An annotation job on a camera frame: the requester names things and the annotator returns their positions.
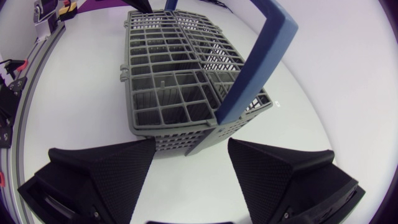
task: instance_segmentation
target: metal frame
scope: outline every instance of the metal frame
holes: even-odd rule
[[[27,58],[29,61],[28,67],[17,77],[27,77],[28,79],[16,114],[11,148],[1,149],[0,156],[1,170],[6,179],[6,186],[2,191],[3,203],[17,223],[33,223],[32,213],[17,191],[25,182],[24,139],[29,107],[44,65],[64,31],[65,24],[59,23],[50,37],[44,41],[36,42]]]

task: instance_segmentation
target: gray plastic basket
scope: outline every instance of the gray plastic basket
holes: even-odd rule
[[[185,11],[131,11],[126,27],[125,83],[129,127],[155,137],[156,157],[191,155],[235,133],[272,106],[264,90],[235,122],[215,112],[243,58],[205,16]]]

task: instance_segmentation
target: dishwasher cutlery basket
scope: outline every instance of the dishwasher cutlery basket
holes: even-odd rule
[[[244,59],[205,16],[174,9],[151,14],[131,11],[124,26],[126,51],[121,81],[126,88],[129,127],[135,135],[155,137],[156,157],[195,154],[230,137],[272,106],[262,87],[285,49],[268,65],[269,74],[261,70],[260,62],[267,62],[266,58],[256,63],[257,71],[241,72]],[[288,37],[289,43],[294,33]],[[258,50],[264,54],[266,48]],[[247,84],[245,79],[256,82]],[[241,90],[239,86],[234,90],[235,82],[242,83]],[[227,102],[230,93],[238,95]],[[225,113],[219,111],[223,104],[228,104]]]

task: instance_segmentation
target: cable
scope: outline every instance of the cable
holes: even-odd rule
[[[230,10],[232,13],[234,13],[226,4],[224,4],[224,3],[222,3],[222,2],[220,2],[218,0],[199,0],[199,1],[204,1],[204,2],[207,2],[207,3],[215,4],[217,6],[221,6],[221,7],[225,8],[225,9]]]
[[[7,60],[5,60],[5,61],[0,62],[0,65],[1,65],[2,63],[6,63],[6,62],[10,62],[10,61],[12,61],[12,59],[7,59]]]

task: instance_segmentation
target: plastic grid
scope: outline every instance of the plastic grid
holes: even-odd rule
[[[177,10],[174,11],[179,26],[183,29],[205,70],[240,71],[244,60],[233,45],[205,16]]]
[[[121,80],[130,101],[130,128],[155,136],[155,157],[220,142],[271,107],[261,90],[244,117],[218,126],[215,112],[244,64],[221,30],[205,16],[185,11],[132,11],[128,18],[128,66],[121,66]]]
[[[170,15],[163,11],[130,15],[129,81],[136,128],[203,124],[215,119],[220,105]]]

